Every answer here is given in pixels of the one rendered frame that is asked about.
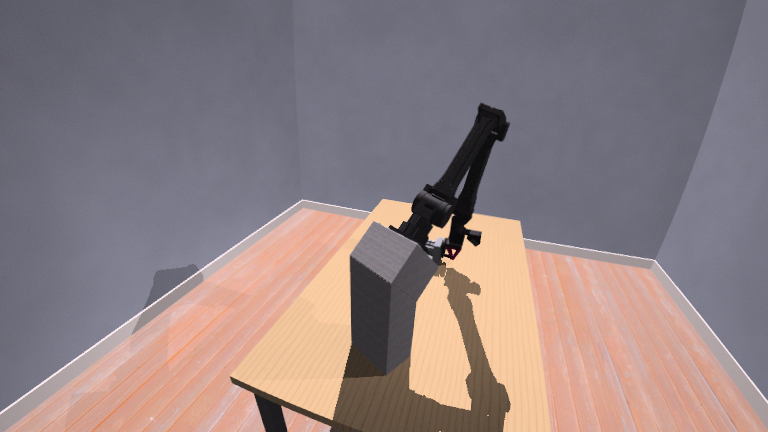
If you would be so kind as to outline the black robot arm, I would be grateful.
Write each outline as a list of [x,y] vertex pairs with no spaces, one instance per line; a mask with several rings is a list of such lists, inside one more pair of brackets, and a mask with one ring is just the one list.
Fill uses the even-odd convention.
[[[407,222],[403,221],[399,228],[392,225],[388,228],[416,242],[429,255],[427,247],[423,245],[429,240],[432,225],[444,228],[454,214],[450,228],[463,231],[456,232],[454,243],[463,245],[463,235],[467,235],[467,240],[477,247],[481,243],[482,232],[466,229],[464,225],[472,219],[478,187],[492,147],[496,140],[502,142],[505,139],[510,125],[505,120],[503,110],[480,103],[474,126],[443,176],[434,186],[426,184],[418,193],[411,207],[412,217]],[[496,125],[492,132],[491,129]],[[463,190],[457,199],[455,193],[468,169]]]

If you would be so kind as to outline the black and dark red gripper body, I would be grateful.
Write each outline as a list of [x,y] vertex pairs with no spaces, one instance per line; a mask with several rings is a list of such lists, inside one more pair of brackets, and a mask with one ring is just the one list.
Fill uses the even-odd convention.
[[454,243],[456,232],[460,233],[460,232],[463,232],[463,231],[455,231],[455,230],[452,230],[450,228],[450,233],[449,233],[450,237],[448,236],[448,239],[447,239],[447,242],[446,242],[446,247],[451,247],[451,248],[455,248],[456,250],[461,250],[462,249],[462,245]]

